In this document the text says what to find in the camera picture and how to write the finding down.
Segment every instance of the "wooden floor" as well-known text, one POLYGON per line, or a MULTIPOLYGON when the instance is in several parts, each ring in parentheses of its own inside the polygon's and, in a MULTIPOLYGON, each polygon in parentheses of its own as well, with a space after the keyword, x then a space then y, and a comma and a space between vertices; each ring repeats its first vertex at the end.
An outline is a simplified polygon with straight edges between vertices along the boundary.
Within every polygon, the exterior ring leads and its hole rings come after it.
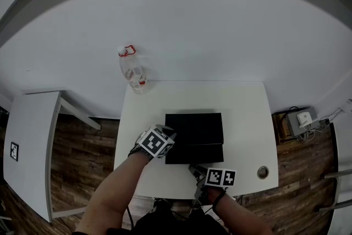
MULTIPOLYGON (((98 120, 97 131, 72 116, 60 115, 52 154, 51 189, 54 211, 86 205, 101 181, 113 169, 119 121, 98 120)), ((333 200, 334 183, 320 175, 334 171, 333 144, 329 129, 311 142, 277 146, 279 187, 244 195, 244 207, 266 220, 275 234, 326 234, 330 212, 314 212, 333 200)), ((0 186, 6 214, 13 218, 16 234, 70 234, 82 215, 47 223, 7 186, 0 186)), ((152 199, 135 197, 130 209, 134 221, 152 208, 152 199)), ((187 216, 190 201, 177 201, 173 209, 187 216)), ((128 217, 124 227, 129 228, 128 217)))

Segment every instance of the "cable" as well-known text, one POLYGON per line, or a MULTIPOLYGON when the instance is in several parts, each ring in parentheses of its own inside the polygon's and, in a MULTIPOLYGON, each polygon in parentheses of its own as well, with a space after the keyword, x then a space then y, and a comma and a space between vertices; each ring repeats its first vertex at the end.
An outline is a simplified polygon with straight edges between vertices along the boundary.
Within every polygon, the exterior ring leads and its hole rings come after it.
POLYGON ((177 215, 180 216, 180 217, 183 217, 184 219, 187 219, 187 220, 189 219, 188 217, 185 217, 185 216, 179 214, 178 212, 175 212, 175 211, 173 211, 173 210, 170 210, 170 211, 172 211, 173 213, 177 214, 177 215))
POLYGON ((242 198, 243 198, 243 195, 242 196, 240 196, 240 197, 238 197, 238 199, 237 199, 237 203, 240 201, 240 200, 242 200, 242 198))
POLYGON ((302 140, 303 143, 307 142, 307 141, 312 141, 315 137, 316 132, 320 132, 323 133, 329 126, 330 124, 333 122, 333 120, 340 115, 342 112, 344 112, 341 108, 338 108, 337 110, 335 110, 334 112, 332 112, 331 114, 322 117, 319 122, 325 121, 326 119, 329 120, 329 123, 326 124, 326 126, 322 129, 322 130, 317 130, 317 128, 320 128, 320 124, 318 127, 316 128, 311 128, 311 125, 307 125, 309 126, 309 128, 303 127, 306 131, 300 135, 297 136, 297 141, 302 140), (313 137, 311 139, 308 139, 309 135, 313 134, 313 137))
POLYGON ((134 224, 133 224, 133 219, 132 219, 132 215, 131 215, 129 207, 127 207, 127 213, 128 213, 128 216, 130 217, 131 229, 133 229, 134 228, 134 224))
POLYGON ((210 209, 208 209, 204 214, 206 214, 207 212, 209 212, 213 207, 211 207, 210 209))
POLYGON ((290 109, 288 109, 287 113, 285 113, 285 114, 282 116, 280 123, 283 122, 284 118, 290 113, 290 111, 292 110, 292 108, 296 108, 296 110, 298 110, 298 107, 297 107, 297 106, 293 106, 293 107, 291 107, 290 109))
POLYGON ((59 217, 59 219, 62 221, 63 224, 65 224, 67 226, 67 228, 70 230, 70 232, 72 233, 71 228, 63 221, 63 219, 61 217, 59 217))

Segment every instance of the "glove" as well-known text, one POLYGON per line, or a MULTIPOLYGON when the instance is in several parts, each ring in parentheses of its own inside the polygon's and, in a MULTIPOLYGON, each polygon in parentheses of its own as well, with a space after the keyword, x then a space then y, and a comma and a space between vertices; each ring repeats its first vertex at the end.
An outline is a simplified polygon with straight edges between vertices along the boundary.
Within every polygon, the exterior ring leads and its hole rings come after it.
POLYGON ((162 158, 173 146, 175 137, 176 133, 172 128, 160 124, 153 125, 137 138, 129 155, 141 151, 148 156, 149 160, 154 157, 162 158))
POLYGON ((202 205, 212 204, 215 209, 219 200, 225 195, 227 188, 224 190, 221 187, 206 185, 207 169, 202 166, 190 164, 188 169, 197 180, 194 198, 202 205))
POLYGON ((137 138, 135 144, 134 144, 134 147, 132 148, 132 150, 129 152, 128 156, 132 155, 133 153, 136 153, 136 152, 143 152, 145 153, 148 158, 149 158, 149 161, 153 160, 153 156, 151 154, 149 154, 146 150, 144 150, 144 148, 139 145, 139 141, 142 139, 142 137, 146 134, 147 132, 142 132, 139 137, 137 138))

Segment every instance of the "wire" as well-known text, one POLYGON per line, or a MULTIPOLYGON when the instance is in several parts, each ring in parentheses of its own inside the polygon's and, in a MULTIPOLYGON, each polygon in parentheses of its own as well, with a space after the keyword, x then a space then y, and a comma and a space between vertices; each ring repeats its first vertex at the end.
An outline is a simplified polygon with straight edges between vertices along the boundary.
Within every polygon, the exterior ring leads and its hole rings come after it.
POLYGON ((170 210, 170 211, 172 211, 173 213, 175 213, 175 214, 177 214, 178 216, 183 217, 183 218, 185 218, 185 219, 187 219, 187 220, 189 219, 188 217, 185 217, 185 216, 179 214, 178 212, 175 212, 175 211, 173 211, 173 210, 170 210))
POLYGON ((63 221, 63 219, 61 217, 59 217, 59 219, 62 221, 63 224, 65 224, 67 226, 67 228, 70 230, 70 232, 72 233, 71 228, 63 221))
POLYGON ((296 108, 296 110, 298 110, 298 107, 297 107, 297 106, 293 106, 293 107, 291 107, 290 109, 288 109, 287 113, 285 113, 285 114, 282 116, 282 118, 281 118, 281 123, 283 122, 284 118, 291 112, 291 110, 292 110, 293 108, 296 108))
POLYGON ((331 114, 328 114, 327 116, 322 117, 320 120, 322 121, 323 119, 327 119, 327 118, 333 116, 334 114, 336 114, 336 113, 338 113, 338 112, 340 112, 340 111, 342 111, 342 109, 341 109, 341 108, 337 108, 337 110, 335 110, 335 111, 332 112, 331 114))
POLYGON ((243 195, 242 196, 240 196, 240 197, 238 197, 238 199, 237 199, 237 203, 241 200, 241 204, 242 204, 242 198, 243 198, 243 195))
POLYGON ((131 215, 129 207, 127 207, 127 213, 128 213, 128 216, 130 217, 131 229, 133 229, 134 228, 134 224, 133 224, 133 219, 132 219, 132 215, 131 215))
POLYGON ((206 214, 207 212, 209 212, 213 207, 211 207, 210 209, 208 209, 204 214, 206 214))
POLYGON ((315 137, 315 130, 313 130, 313 137, 309 140, 306 140, 306 141, 312 141, 314 139, 314 137, 315 137))
POLYGON ((330 120, 330 122, 332 123, 332 121, 333 121, 339 114, 341 114, 342 112, 344 112, 344 110, 340 110, 340 111, 330 120))

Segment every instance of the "small white table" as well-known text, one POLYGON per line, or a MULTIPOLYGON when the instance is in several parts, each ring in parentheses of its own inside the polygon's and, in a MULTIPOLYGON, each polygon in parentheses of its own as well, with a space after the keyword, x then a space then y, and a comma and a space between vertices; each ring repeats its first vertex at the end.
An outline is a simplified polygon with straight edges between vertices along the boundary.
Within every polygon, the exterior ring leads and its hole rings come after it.
POLYGON ((85 210, 85 207, 57 212, 52 209, 51 151, 61 107, 95 129, 101 129, 99 124, 62 99, 60 92, 47 92, 14 99, 5 136, 4 179, 26 204, 48 222, 85 210), (10 156, 12 142, 18 145, 17 160, 10 156))
MULTIPOLYGON (((134 146, 140 133, 152 124, 165 124, 167 113, 222 115, 224 162, 206 166, 237 170, 231 196, 278 186, 276 142, 263 83, 236 81, 151 81, 150 91, 126 91, 116 144, 114 168, 134 146), (266 166, 269 174, 259 179, 266 166)), ((154 198, 193 199, 196 179, 188 165, 166 165, 154 158, 144 169, 135 194, 154 198)))

